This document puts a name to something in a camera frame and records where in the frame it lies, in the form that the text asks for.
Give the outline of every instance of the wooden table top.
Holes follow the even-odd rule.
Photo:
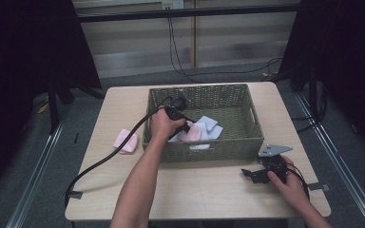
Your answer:
[[[172,85],[112,87],[108,90],[86,150],[81,171],[110,154],[121,129],[132,129],[145,115],[148,89]],[[307,183],[317,182],[278,89],[272,83],[249,83],[248,87],[267,143],[292,146],[284,153],[301,171]],[[69,220],[110,220],[123,184],[141,157],[142,125],[139,143],[132,155],[114,158],[87,173],[73,190],[81,199],[70,199]],[[285,202],[272,184],[254,184],[241,173],[263,168],[257,161],[194,161],[161,163],[150,219],[271,219],[298,214]],[[310,192],[311,202],[322,216],[331,208],[322,190]]]

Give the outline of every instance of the black horizontal bar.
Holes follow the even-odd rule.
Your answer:
[[[80,15],[77,17],[63,18],[41,18],[32,19],[37,23],[89,23],[104,21],[125,21],[125,20],[141,20],[155,18],[173,18],[173,17],[192,17],[192,16],[214,16],[229,14],[250,14],[250,13],[268,13],[268,12],[288,12],[302,10],[326,9],[327,4],[286,4],[271,6],[254,6],[240,8],[207,8],[207,9],[173,9],[173,10],[152,10],[125,13],[98,13]]]

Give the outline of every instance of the pink object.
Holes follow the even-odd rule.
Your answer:
[[[181,141],[198,141],[201,139],[202,130],[194,125],[192,122],[187,122],[188,125],[191,127],[188,131],[188,133],[185,133],[184,131],[180,132],[179,134],[179,140]]]
[[[126,137],[129,135],[130,131],[122,129],[120,134],[118,134],[117,139],[115,140],[114,147],[119,147],[121,143],[126,139]],[[126,145],[120,150],[121,154],[125,153],[132,153],[136,145],[138,144],[138,135],[133,134],[132,137],[128,140]]]

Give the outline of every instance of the wall outlet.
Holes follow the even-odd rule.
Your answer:
[[[183,0],[173,0],[173,10],[183,9]]]
[[[162,9],[163,10],[172,10],[173,9],[173,1],[162,1]]]

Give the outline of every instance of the green woven basket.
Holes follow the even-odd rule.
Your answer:
[[[152,110],[167,96],[177,98],[183,91],[190,100],[183,114],[198,120],[207,116],[223,127],[216,140],[168,142],[162,162],[215,160],[253,160],[263,143],[263,134],[247,84],[205,85],[149,89],[147,109]],[[143,147],[151,138],[150,121],[144,125]],[[208,149],[190,149],[191,145],[210,144]]]

